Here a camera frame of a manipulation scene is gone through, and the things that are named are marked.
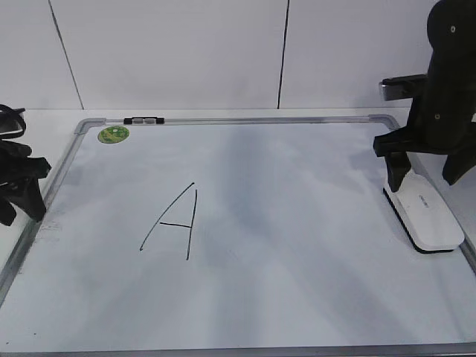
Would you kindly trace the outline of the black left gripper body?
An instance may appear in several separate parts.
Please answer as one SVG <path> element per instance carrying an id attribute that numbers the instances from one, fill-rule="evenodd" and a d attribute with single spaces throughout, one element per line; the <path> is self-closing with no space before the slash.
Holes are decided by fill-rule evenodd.
<path id="1" fill-rule="evenodd" d="M 20 193 L 29 184 L 41 193 L 39 180 L 48 176 L 51 165 L 46 158 L 31 154 L 28 145 L 1 140 L 1 193 Z"/>

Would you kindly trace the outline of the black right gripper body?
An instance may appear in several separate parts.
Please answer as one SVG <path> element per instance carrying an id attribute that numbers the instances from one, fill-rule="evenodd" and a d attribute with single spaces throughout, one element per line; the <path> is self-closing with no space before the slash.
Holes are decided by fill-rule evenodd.
<path id="1" fill-rule="evenodd" d="M 452 154 L 474 140 L 475 83 L 427 75 L 423 93 L 412 99 L 406 125 L 374 138 L 377 156 L 391 152 Z"/>

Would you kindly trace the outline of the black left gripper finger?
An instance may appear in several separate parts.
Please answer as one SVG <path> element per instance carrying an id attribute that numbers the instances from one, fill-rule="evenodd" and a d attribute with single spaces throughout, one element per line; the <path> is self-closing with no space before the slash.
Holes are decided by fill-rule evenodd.
<path id="1" fill-rule="evenodd" d="M 46 213 L 37 178 L 27 177 L 14 181 L 10 184 L 9 199 L 35 222 L 40 222 Z"/>

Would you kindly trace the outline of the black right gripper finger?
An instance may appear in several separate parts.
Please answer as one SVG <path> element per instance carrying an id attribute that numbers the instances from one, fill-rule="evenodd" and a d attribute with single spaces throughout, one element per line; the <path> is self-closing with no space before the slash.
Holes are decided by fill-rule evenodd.
<path id="1" fill-rule="evenodd" d="M 449 185 L 455 184 L 475 166 L 475 146 L 448 155 L 443 167 L 443 178 Z"/>
<path id="2" fill-rule="evenodd" d="M 391 152 L 385 155 L 387 167 L 387 184 L 392 193 L 399 190 L 405 176 L 411 169 L 411 162 L 406 152 Z"/>

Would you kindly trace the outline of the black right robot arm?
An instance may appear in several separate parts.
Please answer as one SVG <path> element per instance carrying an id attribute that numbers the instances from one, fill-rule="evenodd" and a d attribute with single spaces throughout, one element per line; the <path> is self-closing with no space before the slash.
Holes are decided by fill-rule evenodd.
<path id="1" fill-rule="evenodd" d="M 427 72 L 380 83 L 384 100 L 412 100 L 405 126 L 373 142 L 394 193 L 411 169 L 410 152 L 444 155 L 442 176 L 450 185 L 475 166 L 475 2 L 438 1 L 427 35 Z"/>

